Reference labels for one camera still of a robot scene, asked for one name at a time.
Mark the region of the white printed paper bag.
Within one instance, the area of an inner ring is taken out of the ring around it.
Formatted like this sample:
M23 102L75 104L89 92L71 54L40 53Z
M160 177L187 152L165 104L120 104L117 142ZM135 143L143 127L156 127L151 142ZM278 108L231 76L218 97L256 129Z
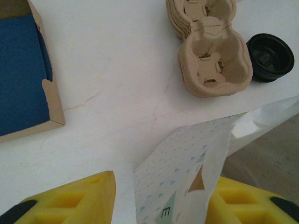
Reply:
M205 224L229 148L299 112L299 96L183 126L134 170L137 224Z

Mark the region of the brown pulp carrier stack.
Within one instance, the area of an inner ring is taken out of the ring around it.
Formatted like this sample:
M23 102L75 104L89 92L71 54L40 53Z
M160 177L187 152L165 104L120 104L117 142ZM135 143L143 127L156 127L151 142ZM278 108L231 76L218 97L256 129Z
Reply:
M183 41L178 64L187 90L199 98L230 96L253 77L244 39L232 28L235 0L165 0L167 14Z

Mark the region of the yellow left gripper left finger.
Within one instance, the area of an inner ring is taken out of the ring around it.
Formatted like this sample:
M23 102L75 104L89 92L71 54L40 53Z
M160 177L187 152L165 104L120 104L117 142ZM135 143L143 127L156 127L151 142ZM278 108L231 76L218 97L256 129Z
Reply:
M116 196L113 171L30 196L0 215L0 224L111 224Z

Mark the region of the black plastic lid stack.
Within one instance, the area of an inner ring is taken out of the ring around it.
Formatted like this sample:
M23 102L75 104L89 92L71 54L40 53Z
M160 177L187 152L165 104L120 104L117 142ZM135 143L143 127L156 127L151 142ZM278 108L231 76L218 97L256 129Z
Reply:
M258 83L271 83L288 74L294 67L291 48L277 36L261 33L246 43L253 67L252 79Z

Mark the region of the brown cardboard tray box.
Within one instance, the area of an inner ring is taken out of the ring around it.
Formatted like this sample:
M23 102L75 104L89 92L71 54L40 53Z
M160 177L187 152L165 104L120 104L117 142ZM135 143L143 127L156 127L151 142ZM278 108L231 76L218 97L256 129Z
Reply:
M0 0L0 143L64 125L40 14L31 0Z

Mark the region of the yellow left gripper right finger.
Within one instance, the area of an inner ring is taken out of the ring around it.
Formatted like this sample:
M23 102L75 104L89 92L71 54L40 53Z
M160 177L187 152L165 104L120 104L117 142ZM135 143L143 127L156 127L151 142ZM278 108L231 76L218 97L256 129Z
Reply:
M205 224L299 224L299 206L278 194L221 176Z

